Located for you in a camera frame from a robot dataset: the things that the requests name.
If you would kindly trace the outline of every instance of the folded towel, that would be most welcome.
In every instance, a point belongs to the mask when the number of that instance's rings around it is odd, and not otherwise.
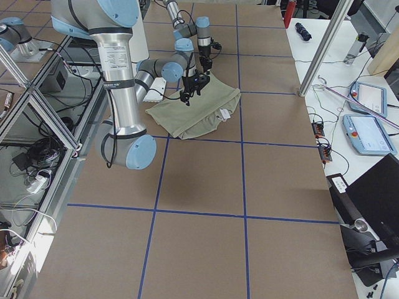
[[[241,94],[238,88],[224,84],[213,74],[210,76],[211,80],[202,89],[201,96],[195,94],[190,99],[190,106],[179,100],[165,99],[145,111],[174,138],[196,138],[216,130],[224,119],[220,109],[233,114]],[[170,97],[179,96],[176,92]]]

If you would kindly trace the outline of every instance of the computer monitor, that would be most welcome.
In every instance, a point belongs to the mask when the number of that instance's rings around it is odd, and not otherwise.
[[[386,155],[346,192],[380,240],[399,248],[399,160]]]

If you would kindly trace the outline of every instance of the office chair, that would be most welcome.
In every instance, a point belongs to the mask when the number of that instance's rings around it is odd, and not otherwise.
[[[338,2],[339,0],[317,0],[317,9],[328,15],[330,19],[335,11],[335,8],[337,8]],[[348,16],[355,14],[363,2],[364,0],[355,0],[348,11]]]

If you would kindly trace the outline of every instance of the tablet screen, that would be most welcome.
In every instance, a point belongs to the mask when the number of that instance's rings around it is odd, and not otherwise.
[[[351,119],[365,150],[391,150],[374,117],[352,116]]]
[[[359,84],[358,102],[367,108],[377,112],[382,112],[383,90],[381,88]]]

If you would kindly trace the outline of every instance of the red cylinder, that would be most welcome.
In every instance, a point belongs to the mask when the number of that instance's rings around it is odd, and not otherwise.
[[[286,29],[288,28],[289,23],[291,22],[291,18],[292,18],[292,15],[294,14],[296,5],[297,5],[297,2],[295,0],[290,0],[288,2],[287,10],[286,10],[286,13],[284,14],[284,25],[285,25]]]

